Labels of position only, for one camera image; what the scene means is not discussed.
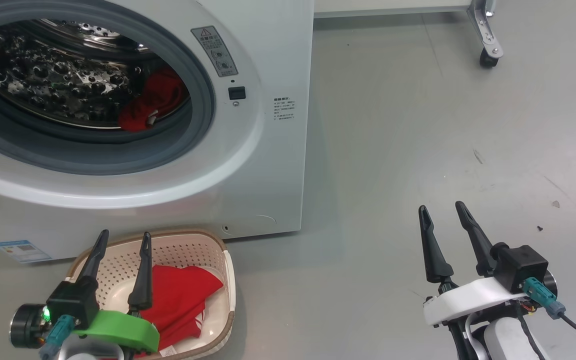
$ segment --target connector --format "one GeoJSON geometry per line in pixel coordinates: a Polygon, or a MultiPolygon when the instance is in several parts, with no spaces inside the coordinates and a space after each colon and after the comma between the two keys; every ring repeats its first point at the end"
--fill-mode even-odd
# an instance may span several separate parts
{"type": "Polygon", "coordinates": [[[75,318],[71,315],[61,315],[46,337],[45,344],[39,349],[39,358],[53,360],[74,329],[75,318]]]}
{"type": "Polygon", "coordinates": [[[557,301],[557,296],[555,296],[551,290],[548,290],[546,285],[542,284],[542,282],[536,278],[526,278],[526,280],[523,281],[522,290],[533,301],[536,301],[546,309],[548,315],[550,315],[554,320],[560,318],[560,313],[566,312],[566,307],[557,301]]]}

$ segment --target front-loading washing machine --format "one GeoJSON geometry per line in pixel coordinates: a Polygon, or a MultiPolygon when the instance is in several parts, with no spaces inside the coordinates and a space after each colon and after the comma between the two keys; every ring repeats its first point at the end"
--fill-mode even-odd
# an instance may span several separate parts
{"type": "Polygon", "coordinates": [[[299,230],[313,8],[0,0],[0,249],[39,262],[103,229],[299,230]]]}

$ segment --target green bracket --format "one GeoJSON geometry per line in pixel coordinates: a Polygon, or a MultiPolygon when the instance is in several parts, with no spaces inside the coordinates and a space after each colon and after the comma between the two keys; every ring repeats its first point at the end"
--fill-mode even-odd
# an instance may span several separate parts
{"type": "Polygon", "coordinates": [[[153,324],[119,311],[99,310],[89,328],[73,333],[149,353],[157,353],[160,346],[160,333],[153,324]]]}

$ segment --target gray floor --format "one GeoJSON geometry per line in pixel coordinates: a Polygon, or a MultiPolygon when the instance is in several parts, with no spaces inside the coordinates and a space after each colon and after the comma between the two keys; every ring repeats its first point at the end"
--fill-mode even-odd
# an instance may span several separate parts
{"type": "MultiPolygon", "coordinates": [[[[457,200],[492,242],[550,261],[576,320],[576,1],[500,0],[492,23],[494,70],[479,68],[465,14],[316,23],[303,229],[229,244],[238,313],[212,359],[454,359],[448,331],[423,319],[436,287],[417,209],[463,284],[476,272],[457,200]]],[[[37,358],[9,344],[10,317],[68,266],[0,253],[0,359],[37,358]]],[[[576,358],[565,323],[528,323],[553,360],[576,358]]]]}

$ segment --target white basket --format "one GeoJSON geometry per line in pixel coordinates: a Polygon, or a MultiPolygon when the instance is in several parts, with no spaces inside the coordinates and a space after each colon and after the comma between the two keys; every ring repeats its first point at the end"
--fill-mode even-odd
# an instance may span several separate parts
{"type": "MultiPolygon", "coordinates": [[[[152,264],[183,268],[201,267],[217,276],[223,283],[206,300],[201,337],[182,340],[175,344],[176,354],[167,360],[193,360],[219,351],[231,336],[235,318],[235,273],[233,260],[224,242],[214,235],[199,230],[151,233],[152,264]]],[[[99,264],[96,280],[99,289],[96,300],[103,310],[128,312],[128,296],[133,292],[140,265],[139,251],[142,237],[109,244],[99,264]]],[[[67,281],[76,279],[86,262],[90,250],[80,255],[68,271],[67,281]]],[[[160,354],[142,357],[142,360],[161,359],[160,354]]]]}

